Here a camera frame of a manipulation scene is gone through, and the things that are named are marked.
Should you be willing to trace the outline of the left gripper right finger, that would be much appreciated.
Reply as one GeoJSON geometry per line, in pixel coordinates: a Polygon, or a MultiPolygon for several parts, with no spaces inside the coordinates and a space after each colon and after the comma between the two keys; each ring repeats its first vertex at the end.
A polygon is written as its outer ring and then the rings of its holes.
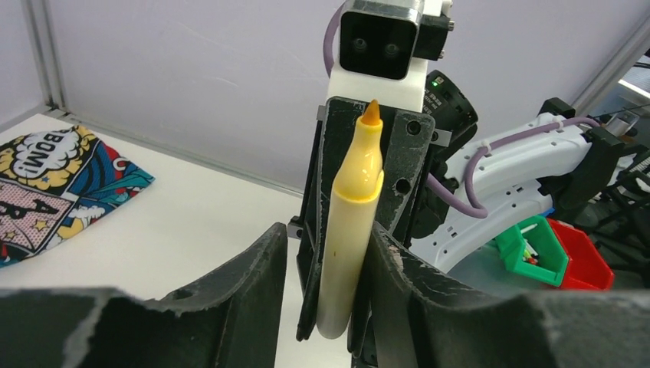
{"type": "Polygon", "coordinates": [[[380,224],[368,247],[381,367],[647,367],[647,291],[493,297],[440,272],[380,224]]]}

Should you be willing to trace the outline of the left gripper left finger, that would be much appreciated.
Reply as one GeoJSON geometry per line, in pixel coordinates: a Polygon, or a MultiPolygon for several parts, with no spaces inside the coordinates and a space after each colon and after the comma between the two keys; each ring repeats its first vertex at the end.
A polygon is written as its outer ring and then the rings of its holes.
{"type": "Polygon", "coordinates": [[[160,300],[116,288],[1,292],[3,367],[272,367],[287,228],[160,300]]]}

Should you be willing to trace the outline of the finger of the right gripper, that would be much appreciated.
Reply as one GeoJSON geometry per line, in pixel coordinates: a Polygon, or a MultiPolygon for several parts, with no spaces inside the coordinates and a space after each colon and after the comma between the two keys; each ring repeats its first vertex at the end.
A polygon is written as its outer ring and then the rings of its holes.
{"type": "Polygon", "coordinates": [[[317,113],[317,126],[299,216],[302,232],[297,266],[303,291],[296,332],[299,342],[310,338],[316,324],[323,264],[322,227],[327,225],[333,177],[346,152],[343,145],[351,142],[354,120],[365,107],[366,104],[358,100],[329,99],[317,113]]]}
{"type": "Polygon", "coordinates": [[[347,344],[354,358],[413,358],[417,323],[409,311],[418,303],[405,268],[415,261],[407,247],[435,122],[401,109],[381,113],[385,179],[347,344]]]}

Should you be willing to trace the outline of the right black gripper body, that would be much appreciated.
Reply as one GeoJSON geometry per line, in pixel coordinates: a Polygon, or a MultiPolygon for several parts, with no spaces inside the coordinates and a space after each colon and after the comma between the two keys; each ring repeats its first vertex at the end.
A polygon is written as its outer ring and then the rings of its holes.
{"type": "MultiPolygon", "coordinates": [[[[411,237],[413,222],[421,198],[429,148],[435,135],[435,120],[425,113],[381,106],[384,122],[380,149],[385,173],[376,220],[399,242],[411,237]]],[[[299,239],[302,227],[299,215],[289,224],[289,236],[299,239]]]]}

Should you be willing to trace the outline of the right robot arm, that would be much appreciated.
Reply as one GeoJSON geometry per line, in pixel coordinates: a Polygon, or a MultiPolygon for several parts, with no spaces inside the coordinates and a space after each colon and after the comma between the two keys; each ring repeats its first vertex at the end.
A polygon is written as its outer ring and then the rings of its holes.
{"type": "Polygon", "coordinates": [[[649,294],[646,291],[535,291],[499,299],[462,284],[449,271],[504,231],[601,189],[619,141],[574,119],[542,113],[534,136],[493,147],[474,169],[474,192],[488,207],[478,219],[452,209],[432,233],[429,252],[409,245],[425,190],[425,169],[441,163],[464,181],[481,143],[476,126],[455,120],[437,144],[435,118],[423,112],[433,98],[433,76],[411,70],[401,80],[365,75],[335,65],[327,102],[320,108],[305,196],[299,216],[297,266],[304,301],[297,339],[317,324],[330,192],[353,139],[356,119],[373,98],[386,114],[381,136],[384,181],[363,257],[360,288],[346,324],[354,359],[365,349],[377,367],[647,367],[649,294]]]}

